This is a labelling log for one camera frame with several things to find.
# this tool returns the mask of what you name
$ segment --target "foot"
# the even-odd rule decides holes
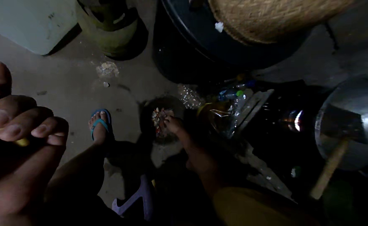
[[[89,125],[89,130],[92,129],[93,123],[98,120],[98,119],[102,119],[103,121],[105,121],[106,123],[108,123],[109,121],[107,120],[107,115],[104,111],[101,112],[96,112],[96,114],[94,116],[92,116],[92,118],[88,121],[88,125]],[[106,128],[103,126],[103,124],[98,123],[94,130],[93,130],[93,139],[94,142],[96,144],[103,144],[106,140],[106,133],[107,130]]]

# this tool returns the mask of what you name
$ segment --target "food scrap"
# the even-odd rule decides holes
[[[171,109],[165,110],[164,108],[162,108],[159,111],[159,108],[157,107],[152,112],[152,122],[153,126],[156,128],[155,132],[157,137],[167,137],[170,133],[170,131],[166,128],[166,125],[164,124],[164,119],[167,116],[173,117],[174,116],[173,110]]]

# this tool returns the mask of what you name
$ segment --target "white debris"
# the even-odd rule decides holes
[[[97,66],[96,72],[99,78],[119,77],[119,70],[117,69],[116,64],[109,61],[101,64],[101,66]]]
[[[216,29],[218,32],[222,33],[222,31],[223,31],[223,22],[215,23],[215,29]]]
[[[291,169],[291,177],[296,177],[296,168]]]

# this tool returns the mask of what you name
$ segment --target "toe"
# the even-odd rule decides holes
[[[106,112],[101,111],[101,119],[102,119],[103,121],[105,121],[106,123],[108,122]]]

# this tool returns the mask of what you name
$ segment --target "blue flip-flop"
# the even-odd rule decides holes
[[[111,126],[111,115],[110,115],[110,112],[107,110],[107,109],[98,109],[98,110],[95,110],[95,112],[91,115],[91,118],[96,115],[96,113],[98,112],[101,112],[101,111],[104,111],[107,115],[107,120],[109,121],[108,123],[103,121],[102,119],[97,119],[93,125],[92,125],[92,129],[91,129],[91,137],[92,137],[92,140],[94,140],[93,138],[93,130],[95,129],[96,125],[98,123],[101,123],[105,128],[106,128],[106,131],[107,131],[107,134],[109,136],[111,136],[113,139],[114,139],[114,135],[113,135],[113,127]]]

